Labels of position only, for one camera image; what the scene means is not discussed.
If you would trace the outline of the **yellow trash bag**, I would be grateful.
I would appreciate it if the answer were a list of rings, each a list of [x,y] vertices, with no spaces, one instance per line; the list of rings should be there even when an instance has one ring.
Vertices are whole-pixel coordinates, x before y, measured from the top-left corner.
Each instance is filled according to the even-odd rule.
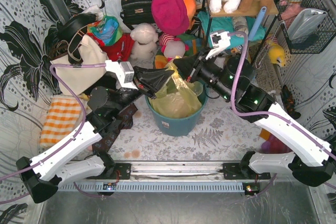
[[[155,112],[168,118],[182,119],[201,109],[200,97],[204,88],[200,82],[185,81],[173,59],[163,55],[155,56],[154,67],[173,71],[165,85],[156,93],[156,98],[149,98],[149,103]]]

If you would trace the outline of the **teal trash bin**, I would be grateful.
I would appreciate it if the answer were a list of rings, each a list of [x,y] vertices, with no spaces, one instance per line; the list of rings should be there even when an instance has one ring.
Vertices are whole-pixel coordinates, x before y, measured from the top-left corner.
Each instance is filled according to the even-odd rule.
[[[190,107],[177,93],[168,94],[164,98],[154,100],[145,98],[154,121],[162,133],[174,137],[187,136],[196,126],[208,97],[206,96],[207,87],[205,87],[203,81],[196,81],[193,85],[196,87],[197,98],[201,104],[200,108],[194,113],[190,111]]]

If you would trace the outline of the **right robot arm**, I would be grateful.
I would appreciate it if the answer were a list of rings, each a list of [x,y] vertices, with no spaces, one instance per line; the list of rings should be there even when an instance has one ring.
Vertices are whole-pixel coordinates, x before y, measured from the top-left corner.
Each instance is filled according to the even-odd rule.
[[[238,176],[291,174],[299,182],[317,187],[335,173],[335,146],[313,135],[294,120],[266,91],[251,83],[254,70],[245,56],[229,58],[223,68],[207,60],[205,52],[174,59],[182,78],[202,81],[226,102],[234,113],[263,129],[289,147],[289,153],[263,154],[248,151],[239,163]]]

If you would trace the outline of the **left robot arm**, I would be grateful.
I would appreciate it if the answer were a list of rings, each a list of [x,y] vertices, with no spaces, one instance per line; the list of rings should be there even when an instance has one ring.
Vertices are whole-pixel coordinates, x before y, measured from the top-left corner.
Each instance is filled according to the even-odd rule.
[[[32,158],[21,157],[16,162],[17,174],[37,204],[52,197],[63,185],[92,176],[110,177],[115,163],[105,152],[80,162],[71,163],[71,160],[116,131],[122,125],[123,112],[143,95],[155,98],[173,74],[166,68],[146,69],[111,60],[76,67],[104,68],[117,76],[121,88],[117,91],[101,86],[94,88],[88,102],[91,112],[83,115],[78,127],[43,153]]]

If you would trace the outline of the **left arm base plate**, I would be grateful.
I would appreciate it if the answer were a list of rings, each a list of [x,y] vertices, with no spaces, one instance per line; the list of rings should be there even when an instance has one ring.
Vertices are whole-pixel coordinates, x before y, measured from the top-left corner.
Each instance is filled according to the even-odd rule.
[[[105,170],[101,176],[103,179],[129,180],[131,176],[131,164],[116,163],[113,169]]]

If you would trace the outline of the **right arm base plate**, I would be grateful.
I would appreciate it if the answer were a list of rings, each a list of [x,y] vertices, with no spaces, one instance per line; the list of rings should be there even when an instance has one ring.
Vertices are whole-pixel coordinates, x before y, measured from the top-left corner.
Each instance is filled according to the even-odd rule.
[[[271,179],[270,173],[257,174],[249,167],[247,169],[241,169],[239,163],[223,163],[222,172],[226,180],[265,180]]]

